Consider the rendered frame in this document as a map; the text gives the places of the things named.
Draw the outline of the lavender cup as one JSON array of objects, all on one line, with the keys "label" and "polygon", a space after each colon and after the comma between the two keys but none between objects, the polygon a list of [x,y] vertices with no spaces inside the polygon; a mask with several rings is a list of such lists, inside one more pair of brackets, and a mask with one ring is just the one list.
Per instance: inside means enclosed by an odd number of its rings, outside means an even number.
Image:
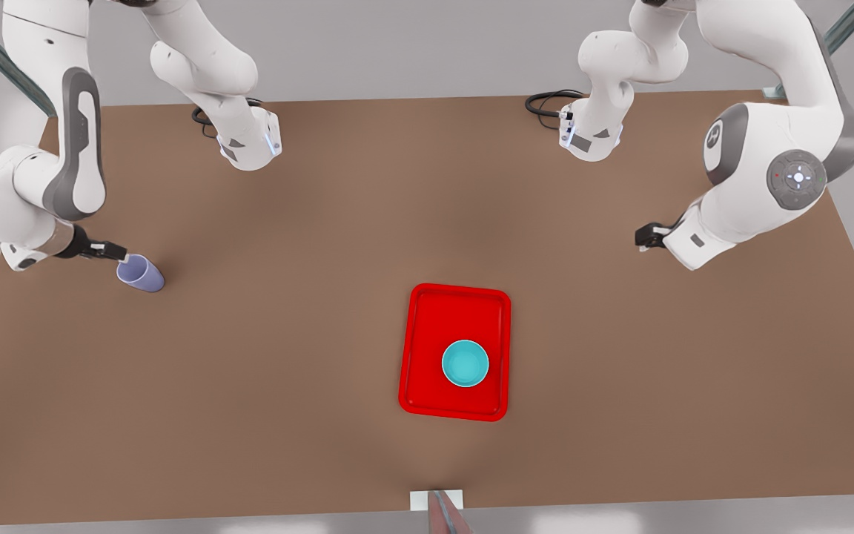
[{"label": "lavender cup", "polygon": [[157,267],[141,254],[129,254],[118,263],[116,277],[131,288],[156,293],[164,288],[164,277]]}]

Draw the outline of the teal bowl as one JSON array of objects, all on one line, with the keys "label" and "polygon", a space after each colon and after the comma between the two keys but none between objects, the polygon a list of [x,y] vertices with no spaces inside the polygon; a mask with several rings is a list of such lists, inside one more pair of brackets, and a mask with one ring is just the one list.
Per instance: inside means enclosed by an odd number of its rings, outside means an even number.
[{"label": "teal bowl", "polygon": [[489,372],[489,356],[478,342],[460,339],[444,349],[441,369],[451,384],[471,388],[486,378]]}]

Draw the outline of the red tray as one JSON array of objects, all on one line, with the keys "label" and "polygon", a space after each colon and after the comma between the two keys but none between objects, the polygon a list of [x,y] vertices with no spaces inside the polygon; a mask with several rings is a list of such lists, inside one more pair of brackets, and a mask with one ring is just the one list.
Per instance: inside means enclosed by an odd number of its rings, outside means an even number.
[{"label": "red tray", "polygon": [[[399,403],[413,415],[495,422],[509,398],[511,298],[495,289],[436,283],[413,288],[401,358]],[[441,369],[454,341],[478,342],[489,356],[486,378],[471,388],[448,382]]]}]

